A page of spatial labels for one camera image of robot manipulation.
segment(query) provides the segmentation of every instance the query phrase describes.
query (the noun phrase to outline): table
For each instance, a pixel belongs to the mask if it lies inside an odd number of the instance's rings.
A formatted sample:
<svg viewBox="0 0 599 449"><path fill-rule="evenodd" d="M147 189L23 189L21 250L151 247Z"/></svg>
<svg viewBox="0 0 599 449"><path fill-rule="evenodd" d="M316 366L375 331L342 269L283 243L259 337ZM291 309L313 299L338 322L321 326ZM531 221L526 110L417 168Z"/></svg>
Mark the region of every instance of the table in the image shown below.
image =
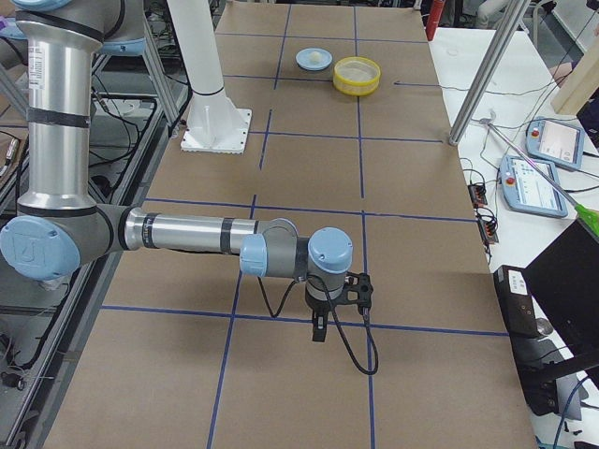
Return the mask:
<svg viewBox="0 0 599 449"><path fill-rule="evenodd" d="M46 447L534 448L419 13L232 2L217 43L227 93L254 111L246 151L172 141L144 208L344 229L373 276L380 371L358 373L333 328L310 341L300 289L268 318L235 258L127 253ZM311 46L373 58L379 90L357 100L300 70Z"/></svg>
<svg viewBox="0 0 599 449"><path fill-rule="evenodd" d="M446 88L457 87L468 89L492 39L493 33L494 31L486 30L437 30L435 39L431 43L431 53L440 84ZM545 96L545 92L550 92L554 86L551 82L551 75L531 40L525 33L516 32L492 78L488 91L523 93L549 85L548 89L518 96L487 93L475 112L475 118L489 117L490 112L494 111L497 115L496 124L510 127L519 126L531 119L528 117L533 111L533 105L539 96ZM539 109L537 115L558 117L550 105L550 99L556 93L557 89L548 96L548 101ZM452 123L465 96L465 92L444 89L447 113ZM572 119L572 117L563 116L562 118ZM505 133L514 139L521 148L524 148L524 131L525 129L505 130ZM490 181L496 178L496 169L480 157L486 134L485 128L476 123L471 124L460 142L459 150L460 156L469 158L473 162L474 168L479 170L485 176L486 180ZM491 135L484 154L490 162L497 165L506 150L506 145ZM597 153L588 138L585 139L584 150L585 152ZM465 160L462 162L464 167L469 167L469 164ZM599 160L584 156L582 169L592 173L599 173ZM583 176L580 173L568 172L561 169L559 171L561 184L568 189L583 188L597 183L597 180L594 181L592 178ZM469 173L466 173L466 179L469 179L469 177ZM513 212L506 207L501 192L496 196L494 185L488 184L488 187L490 208L492 210L497 208L496 210L498 211L498 234L500 240L499 244L491 246L492 258L489 266L491 271L494 271L501 265L526 267L576 217L575 212L569 205L569 215L567 219L562 220ZM585 206L599 210L599 195L596 192L579 194L576 195L576 198ZM544 316L537 305L535 305L535 310L538 316ZM551 338L557 347L564 345L563 341L555 333ZM565 357L571 356L571 353L567 349L563 350L562 353ZM591 404L599 402L599 392L597 392L594 385L585 383L585 388L592 395L588 402ZM533 416L535 431L543 442L553 442L558 422L559 417L555 415L542 418ZM597 411L583 409L583 421L581 425L576 423L571 427L573 429L577 427L584 428L584 433L577 438L578 440L599 443L598 423L599 413ZM573 440L576 440L576 438L573 438L571 433L563 432L560 442L569 443L572 446Z"/></svg>

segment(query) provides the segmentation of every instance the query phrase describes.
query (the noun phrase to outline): black monitor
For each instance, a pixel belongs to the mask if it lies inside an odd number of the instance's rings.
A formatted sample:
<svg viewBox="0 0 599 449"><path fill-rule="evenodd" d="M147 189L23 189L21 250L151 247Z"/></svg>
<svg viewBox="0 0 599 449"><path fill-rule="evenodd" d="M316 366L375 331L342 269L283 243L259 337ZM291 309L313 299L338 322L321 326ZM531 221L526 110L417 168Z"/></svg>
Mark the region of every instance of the black monitor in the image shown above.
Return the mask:
<svg viewBox="0 0 599 449"><path fill-rule="evenodd" d="M546 367L550 381L586 370L599 387L599 238L575 220L523 272L524 280L574 357Z"/></svg>

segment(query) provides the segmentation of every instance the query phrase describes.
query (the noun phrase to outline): blue cable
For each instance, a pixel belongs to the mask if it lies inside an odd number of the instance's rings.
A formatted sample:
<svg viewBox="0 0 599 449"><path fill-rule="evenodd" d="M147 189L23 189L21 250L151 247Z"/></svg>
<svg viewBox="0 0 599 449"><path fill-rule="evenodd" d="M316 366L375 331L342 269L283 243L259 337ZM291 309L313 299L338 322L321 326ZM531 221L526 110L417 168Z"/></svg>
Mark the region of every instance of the blue cable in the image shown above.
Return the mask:
<svg viewBox="0 0 599 449"><path fill-rule="evenodd" d="M560 425L558 426L557 431L555 432L555 440L553 440L553 449L557 449L558 447L558 439L560 438L560 434L562 433L563 422L565 421L565 414L568 412L568 408L570 407L570 402L572 402L572 398L574 394L578 391L578 389L585 383L585 381L589 380L589 376L584 379L578 381L576 386L572 389L572 393L568 397L568 400L565 402L565 406L563 407L562 419L560 419Z"/></svg>

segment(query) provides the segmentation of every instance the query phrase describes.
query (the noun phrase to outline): blue and white device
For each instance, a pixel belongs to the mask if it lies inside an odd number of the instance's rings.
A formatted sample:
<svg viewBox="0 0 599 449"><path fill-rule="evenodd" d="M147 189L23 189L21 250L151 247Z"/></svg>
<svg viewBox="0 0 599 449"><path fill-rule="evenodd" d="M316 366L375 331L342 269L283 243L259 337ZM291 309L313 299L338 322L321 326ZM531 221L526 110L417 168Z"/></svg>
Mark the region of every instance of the blue and white device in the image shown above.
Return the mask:
<svg viewBox="0 0 599 449"><path fill-rule="evenodd" d="M526 149L531 156L568 170L580 169L583 148L584 132L571 124L537 117L526 132Z"/></svg>
<svg viewBox="0 0 599 449"><path fill-rule="evenodd" d="M555 164L533 160L546 175L560 182ZM568 215L565 199L521 157L506 156L500 171L504 198L510 209L553 218Z"/></svg>

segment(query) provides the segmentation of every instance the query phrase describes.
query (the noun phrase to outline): blue and white plate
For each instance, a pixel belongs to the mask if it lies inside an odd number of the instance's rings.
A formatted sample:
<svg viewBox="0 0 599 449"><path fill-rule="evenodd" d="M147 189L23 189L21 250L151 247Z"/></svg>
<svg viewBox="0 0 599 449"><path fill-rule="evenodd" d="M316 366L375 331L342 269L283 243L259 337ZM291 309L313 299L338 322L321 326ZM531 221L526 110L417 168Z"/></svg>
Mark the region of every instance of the blue and white plate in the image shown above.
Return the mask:
<svg viewBox="0 0 599 449"><path fill-rule="evenodd" d="M296 61L304 70L318 71L327 68L333 57L323 49L304 49L296 54Z"/></svg>

